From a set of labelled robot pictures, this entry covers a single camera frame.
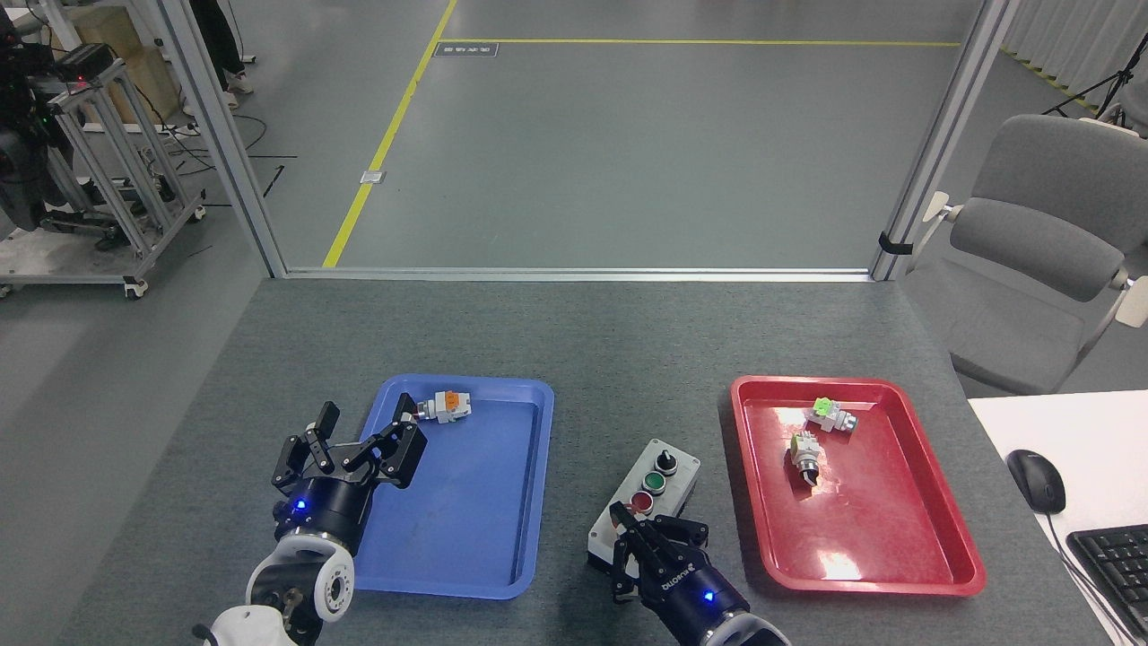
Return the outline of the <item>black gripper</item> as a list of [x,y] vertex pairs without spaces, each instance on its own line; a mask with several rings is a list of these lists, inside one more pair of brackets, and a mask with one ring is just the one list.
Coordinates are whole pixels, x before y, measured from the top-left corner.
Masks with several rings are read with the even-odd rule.
[[[272,508],[274,539],[325,535],[355,557],[378,484],[410,487],[428,439],[419,428],[413,397],[400,397],[391,423],[357,445],[344,459],[346,470],[334,470],[328,441],[339,417],[338,405],[325,400],[302,436],[284,441],[272,476],[272,485],[284,495]],[[308,459],[317,467],[307,469]]]
[[[635,516],[623,503],[612,503],[610,516],[621,527],[610,568],[615,604],[639,598],[678,643],[705,643],[734,614],[750,610],[746,598],[709,563],[704,551],[709,526]],[[639,577],[631,577],[627,567],[637,554]]]

